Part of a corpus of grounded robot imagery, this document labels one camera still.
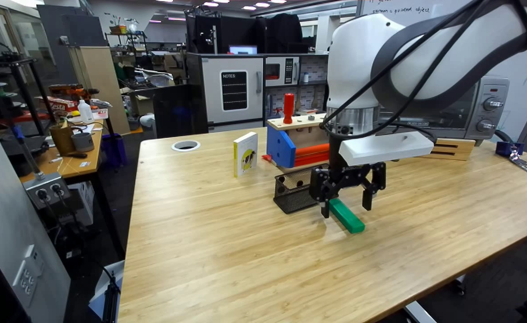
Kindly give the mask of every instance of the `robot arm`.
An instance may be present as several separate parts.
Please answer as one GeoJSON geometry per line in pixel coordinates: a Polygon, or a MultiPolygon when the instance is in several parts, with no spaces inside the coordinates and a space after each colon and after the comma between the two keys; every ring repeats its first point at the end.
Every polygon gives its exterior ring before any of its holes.
{"type": "Polygon", "coordinates": [[[381,14],[338,26],[322,123],[329,130],[329,168],[313,170],[309,195],[327,200],[342,186],[361,184],[369,209],[374,191],[385,188],[383,161],[431,148],[419,132],[378,132],[401,114],[447,107],[494,64],[525,48],[527,0],[474,0],[410,26],[381,14]],[[390,107],[394,116],[374,123],[378,105],[390,107]]]}

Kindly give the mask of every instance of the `floor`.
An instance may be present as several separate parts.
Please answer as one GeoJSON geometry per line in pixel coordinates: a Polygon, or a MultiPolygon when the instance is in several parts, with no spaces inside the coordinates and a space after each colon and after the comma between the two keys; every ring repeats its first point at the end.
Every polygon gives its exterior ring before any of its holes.
{"type": "MultiPolygon", "coordinates": [[[[139,139],[150,138],[148,132],[123,136],[127,164],[119,168],[102,168],[100,179],[107,188],[107,199],[116,217],[118,229],[127,236],[128,211],[132,200],[132,184],[136,173],[136,147],[139,139]]],[[[109,234],[100,220],[98,206],[94,204],[94,224],[82,233],[84,251],[78,256],[64,260],[71,278],[66,323],[100,321],[87,301],[93,295],[93,286],[98,279],[102,265],[118,260],[111,252],[109,234]]],[[[519,321],[516,306],[527,301],[527,240],[514,245],[498,258],[483,261],[476,270],[465,274],[465,295],[453,292],[449,286],[440,286],[419,303],[439,323],[505,323],[519,321]]],[[[383,321],[406,321],[399,310],[383,321]]]]}

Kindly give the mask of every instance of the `desk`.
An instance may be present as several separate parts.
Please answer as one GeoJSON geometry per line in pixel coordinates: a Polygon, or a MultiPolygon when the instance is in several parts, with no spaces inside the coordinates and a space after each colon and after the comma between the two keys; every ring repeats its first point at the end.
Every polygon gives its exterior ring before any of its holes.
{"type": "MultiPolygon", "coordinates": [[[[42,173],[59,172],[66,182],[91,181],[100,209],[102,209],[102,218],[111,234],[111,242],[118,256],[123,258],[125,249],[119,242],[119,233],[116,231],[114,218],[112,218],[103,186],[98,177],[102,121],[98,121],[93,127],[91,141],[93,141],[93,148],[85,152],[85,157],[71,157],[71,155],[57,157],[59,155],[57,148],[50,147],[48,150],[44,150],[41,155],[35,157],[35,163],[42,173]]],[[[28,175],[21,175],[19,181],[24,182],[24,181],[30,181],[32,177],[33,173],[30,172],[28,175]]]]}
{"type": "MultiPolygon", "coordinates": [[[[388,163],[365,231],[347,234],[318,206],[284,215],[263,159],[232,177],[243,132],[188,136],[193,152],[141,143],[119,321],[370,321],[527,236],[527,173],[489,143],[388,163]]],[[[360,209],[360,188],[342,200],[360,209]]]]}

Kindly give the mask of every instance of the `door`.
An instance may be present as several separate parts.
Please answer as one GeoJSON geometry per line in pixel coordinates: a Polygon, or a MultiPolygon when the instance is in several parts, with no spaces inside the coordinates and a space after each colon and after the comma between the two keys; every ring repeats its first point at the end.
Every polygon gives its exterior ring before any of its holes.
{"type": "Polygon", "coordinates": [[[261,57],[202,57],[207,123],[263,118],[261,57]]]}

